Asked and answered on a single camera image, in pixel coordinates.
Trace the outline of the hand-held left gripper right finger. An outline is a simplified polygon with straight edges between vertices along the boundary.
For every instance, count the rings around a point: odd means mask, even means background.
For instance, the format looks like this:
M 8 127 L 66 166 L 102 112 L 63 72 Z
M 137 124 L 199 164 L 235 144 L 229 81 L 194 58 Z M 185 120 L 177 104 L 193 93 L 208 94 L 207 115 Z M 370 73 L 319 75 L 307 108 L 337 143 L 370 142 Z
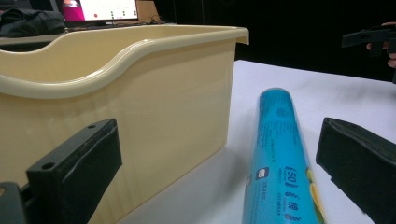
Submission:
M 316 163 L 375 224 L 396 224 L 396 144 L 354 123 L 326 118 Z

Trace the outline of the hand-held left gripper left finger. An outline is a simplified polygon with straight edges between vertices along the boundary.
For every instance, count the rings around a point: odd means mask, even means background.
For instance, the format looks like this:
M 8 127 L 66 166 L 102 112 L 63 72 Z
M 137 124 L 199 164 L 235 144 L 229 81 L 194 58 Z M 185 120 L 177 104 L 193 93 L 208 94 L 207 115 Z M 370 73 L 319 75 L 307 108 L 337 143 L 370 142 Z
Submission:
M 34 224 L 88 224 L 121 166 L 117 121 L 83 128 L 27 169 Z

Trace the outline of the blue cylindrical roll package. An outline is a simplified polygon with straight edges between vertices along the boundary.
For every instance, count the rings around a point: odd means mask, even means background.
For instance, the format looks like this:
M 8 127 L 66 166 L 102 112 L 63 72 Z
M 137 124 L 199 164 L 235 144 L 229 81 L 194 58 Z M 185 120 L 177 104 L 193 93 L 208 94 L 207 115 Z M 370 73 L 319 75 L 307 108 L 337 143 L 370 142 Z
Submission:
M 325 224 L 290 94 L 262 92 L 242 224 Z

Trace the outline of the cream plastic bin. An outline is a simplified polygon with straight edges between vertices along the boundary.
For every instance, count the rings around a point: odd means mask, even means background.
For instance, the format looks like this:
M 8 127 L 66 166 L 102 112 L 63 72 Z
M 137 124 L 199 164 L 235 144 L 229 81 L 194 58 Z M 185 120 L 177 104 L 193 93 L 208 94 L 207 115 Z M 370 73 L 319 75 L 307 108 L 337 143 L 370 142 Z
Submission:
M 90 224 L 114 224 L 222 149 L 235 47 L 248 30 L 150 25 L 0 50 L 0 182 L 82 128 L 118 123 L 122 165 Z

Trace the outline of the dark cloth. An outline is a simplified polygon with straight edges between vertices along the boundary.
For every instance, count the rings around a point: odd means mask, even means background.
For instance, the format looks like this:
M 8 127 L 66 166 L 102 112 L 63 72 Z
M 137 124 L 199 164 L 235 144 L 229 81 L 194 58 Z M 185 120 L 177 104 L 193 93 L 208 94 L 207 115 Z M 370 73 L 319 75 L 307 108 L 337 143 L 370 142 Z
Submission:
M 57 35 L 64 31 L 64 17 L 56 11 L 11 8 L 0 15 L 1 37 Z

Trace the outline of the pink bottle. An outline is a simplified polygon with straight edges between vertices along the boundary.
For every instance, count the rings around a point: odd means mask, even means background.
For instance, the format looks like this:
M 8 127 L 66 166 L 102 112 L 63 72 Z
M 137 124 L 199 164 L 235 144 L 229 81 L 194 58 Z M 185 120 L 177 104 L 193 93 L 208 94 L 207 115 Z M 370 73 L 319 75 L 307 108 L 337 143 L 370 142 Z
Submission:
M 84 21 L 82 6 L 78 0 L 63 0 L 63 13 L 67 21 Z

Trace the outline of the computer monitor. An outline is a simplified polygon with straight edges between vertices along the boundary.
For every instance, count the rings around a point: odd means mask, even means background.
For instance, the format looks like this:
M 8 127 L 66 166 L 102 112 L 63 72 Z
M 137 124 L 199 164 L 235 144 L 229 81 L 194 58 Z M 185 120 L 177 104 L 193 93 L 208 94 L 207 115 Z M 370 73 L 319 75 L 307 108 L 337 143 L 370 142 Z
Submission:
M 63 0 L 60 9 L 63 11 Z M 137 20 L 136 0 L 78 0 L 84 21 Z

